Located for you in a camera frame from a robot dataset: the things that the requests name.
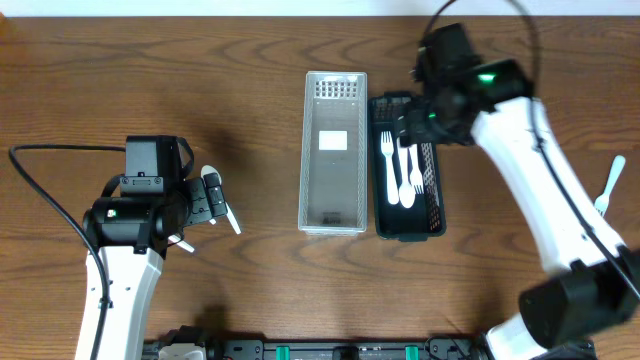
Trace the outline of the black plastic basket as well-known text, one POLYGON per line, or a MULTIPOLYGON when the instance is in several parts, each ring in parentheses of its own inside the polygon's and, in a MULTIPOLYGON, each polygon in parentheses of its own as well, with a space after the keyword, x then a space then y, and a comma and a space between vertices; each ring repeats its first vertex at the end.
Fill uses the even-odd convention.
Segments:
POLYGON ((408 91, 386 92, 368 100, 369 167, 373 184, 376 232, 384 239, 421 242, 446 231, 444 199, 436 146, 419 146, 418 168, 423 176, 423 192, 414 205, 392 205, 387 199, 386 163, 382 153, 382 133, 393 132, 404 105, 412 99, 408 91))

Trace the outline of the white plastic fork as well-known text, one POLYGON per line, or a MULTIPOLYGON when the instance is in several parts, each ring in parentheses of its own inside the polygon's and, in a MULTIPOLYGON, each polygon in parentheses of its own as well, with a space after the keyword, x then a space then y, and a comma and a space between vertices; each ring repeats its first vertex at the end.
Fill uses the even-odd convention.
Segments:
POLYGON ((409 147, 409 154, 411 159, 411 172, 409 175, 410 183, 414 188, 416 194, 424 193, 424 185, 422 173, 419 166, 418 146, 413 144, 409 147))
POLYGON ((606 211, 609 207, 611 194, 625 165, 626 158, 624 156, 616 155, 614 157, 604 190, 594 201, 594 207, 602 217, 604 217, 606 214, 606 211))
POLYGON ((395 148, 390 131, 381 133, 380 149, 385 158, 387 201, 390 205, 397 205, 399 203, 399 192, 393 164, 395 148))

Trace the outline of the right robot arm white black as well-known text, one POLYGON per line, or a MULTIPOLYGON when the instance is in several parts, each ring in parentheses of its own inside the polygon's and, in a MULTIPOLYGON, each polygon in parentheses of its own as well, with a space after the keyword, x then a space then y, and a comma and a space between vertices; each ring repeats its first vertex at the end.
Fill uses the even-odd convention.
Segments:
POLYGON ((601 217, 560 149, 535 85, 513 60, 417 62, 424 94, 396 124, 403 146, 477 145, 512 192, 549 278, 484 336, 492 359, 534 359, 629 321, 639 254, 601 217))

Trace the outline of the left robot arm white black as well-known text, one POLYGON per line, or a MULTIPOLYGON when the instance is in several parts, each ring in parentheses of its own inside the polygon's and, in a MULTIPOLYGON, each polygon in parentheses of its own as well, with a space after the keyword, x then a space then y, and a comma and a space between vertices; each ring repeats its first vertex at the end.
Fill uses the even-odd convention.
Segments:
POLYGON ((222 177, 205 165, 166 196, 115 197, 124 176, 113 177, 85 214, 84 232, 94 251, 87 254, 87 289, 77 359, 139 359, 151 300, 166 252, 184 242, 184 229, 221 216, 241 230, 224 198, 222 177))

